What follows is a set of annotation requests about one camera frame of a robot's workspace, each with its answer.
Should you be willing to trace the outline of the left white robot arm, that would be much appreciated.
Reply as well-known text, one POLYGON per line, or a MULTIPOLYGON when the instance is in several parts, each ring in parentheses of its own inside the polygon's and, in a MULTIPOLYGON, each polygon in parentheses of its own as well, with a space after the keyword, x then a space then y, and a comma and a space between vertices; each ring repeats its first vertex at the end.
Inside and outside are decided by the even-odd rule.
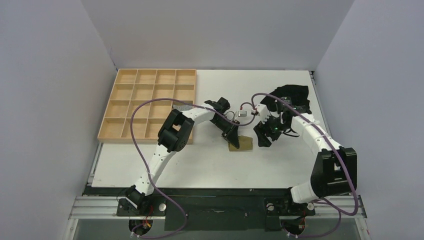
POLYGON ((130 118, 131 138, 146 169, 146 173, 125 191, 129 208, 136 215, 143 215, 149 210, 148 196, 154 192, 155 183, 170 159, 187 145, 194 126, 203 122, 211 122, 222 131, 222 137, 230 145, 236 149, 240 148, 238 137, 240 123, 236 120, 229 120, 224 116, 231 105, 227 99, 221 97, 218 101, 207 100, 202 105, 191 104, 192 109, 190 110, 172 109, 157 134, 158 140, 155 152, 150 161, 146 161, 137 144, 133 122, 139 109, 156 101, 172 101, 172 99, 156 98, 142 103, 133 111, 130 118))

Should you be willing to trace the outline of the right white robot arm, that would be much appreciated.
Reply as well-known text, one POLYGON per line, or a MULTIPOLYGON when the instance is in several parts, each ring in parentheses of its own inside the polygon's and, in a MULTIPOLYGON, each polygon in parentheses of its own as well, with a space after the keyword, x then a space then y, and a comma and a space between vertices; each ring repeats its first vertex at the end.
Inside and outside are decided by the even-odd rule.
POLYGON ((293 131, 315 155, 309 180, 291 187, 282 199, 283 209, 296 213, 303 203, 324 197, 352 193, 357 188, 357 153, 335 141, 315 120, 309 101, 280 99, 267 94, 268 103, 257 104, 251 111, 259 118, 253 128, 259 147, 270 147, 284 132, 293 131))

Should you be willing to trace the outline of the olive and cream underwear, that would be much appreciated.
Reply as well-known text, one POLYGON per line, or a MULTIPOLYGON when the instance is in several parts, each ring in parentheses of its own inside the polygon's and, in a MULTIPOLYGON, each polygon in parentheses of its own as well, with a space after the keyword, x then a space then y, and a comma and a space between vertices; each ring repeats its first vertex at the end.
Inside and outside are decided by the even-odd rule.
POLYGON ((239 148, 236 148, 232 144, 228 144, 228 150, 230 152, 247 152, 253 150, 253 138, 249 136, 240 135, 238 137, 239 148))

